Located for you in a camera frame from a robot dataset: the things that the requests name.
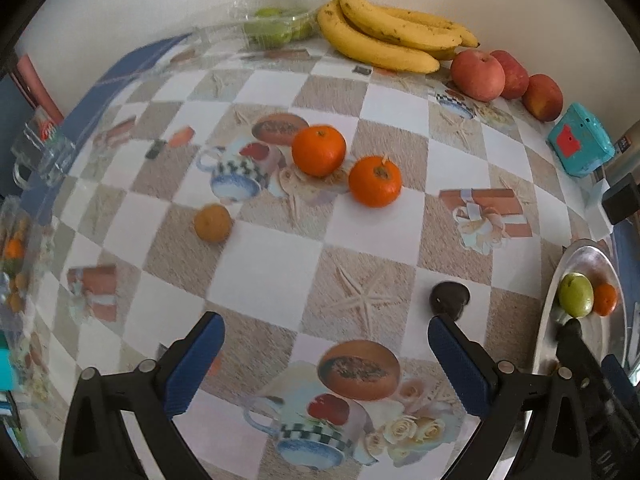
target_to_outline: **table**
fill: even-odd
[[[44,362],[45,392],[33,400],[27,389],[22,410],[40,453],[33,467],[55,477],[84,368],[132,370],[213,310],[226,325],[222,357],[174,419],[213,478],[440,478],[477,420],[427,343],[430,291],[447,280],[466,285],[461,329],[494,359],[526,368],[562,247],[590,237],[586,185],[563,173],[545,143],[548,124],[519,102],[465,98],[447,68],[372,70],[321,38],[269,55],[205,39],[168,47],[137,78],[102,80],[129,78],[56,193],[52,258],[26,312]],[[310,182],[292,166],[288,144],[305,124],[330,124],[347,141],[348,158],[329,180]],[[346,185],[353,161],[371,154],[388,155],[403,176],[399,199],[381,210],[354,202]],[[466,190],[491,188],[513,190],[521,214],[484,208],[480,224],[461,220],[479,201]],[[443,190],[458,190],[461,207],[441,200]],[[194,233],[193,216],[209,203],[234,218],[222,244]],[[501,236],[514,233],[513,221],[528,232]],[[116,307],[79,308],[69,269],[109,264]],[[249,399],[277,392],[304,410],[329,392],[314,378],[323,354],[359,339],[391,350],[402,370],[388,398],[348,401],[352,415],[364,407],[370,421],[349,419],[353,447],[374,464],[290,465],[257,429],[271,424],[273,407]],[[156,478],[148,450],[140,455]]]

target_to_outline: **wall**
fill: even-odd
[[[231,0],[48,0],[23,34],[44,85],[63,112],[119,57]],[[467,24],[487,50],[509,50],[530,73],[556,79],[612,137],[633,124],[640,54],[603,0],[372,0],[430,10]]]

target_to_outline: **clear glass cup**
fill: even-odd
[[[24,166],[35,171],[49,187],[55,186],[71,167],[76,146],[67,139],[42,108],[24,125],[11,147],[16,161],[14,181],[22,189],[30,185],[20,174]]]

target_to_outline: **metal tray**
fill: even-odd
[[[535,374],[549,375],[558,362],[556,358],[556,333],[569,319],[556,300],[556,290],[562,278],[569,272],[580,272],[597,286],[602,282],[613,285],[618,292],[616,309],[607,317],[592,312],[580,319],[582,339],[598,362],[608,355],[616,356],[620,364],[626,359],[626,311],[622,287],[616,271],[605,254],[591,240],[578,240],[564,252],[551,279],[542,311],[540,330],[533,357]]]

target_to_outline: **printed flower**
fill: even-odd
[[[392,398],[402,402],[407,412],[410,413],[417,408],[417,403],[422,399],[425,389],[423,380],[406,379],[400,383]]]
[[[369,433],[364,437],[364,445],[371,456],[378,456],[385,450],[386,440],[380,433]]]
[[[386,448],[386,452],[394,462],[400,462],[401,460],[404,460],[409,456],[409,453],[411,453],[408,449],[405,449],[401,446],[389,446],[388,448]]]
[[[413,440],[417,444],[437,442],[444,436],[446,424],[441,418],[423,416],[416,420],[415,423],[418,429],[415,431]]]
[[[389,444],[397,444],[401,440],[414,436],[417,429],[418,425],[415,423],[415,417],[403,415],[393,422],[385,424],[383,435]]]

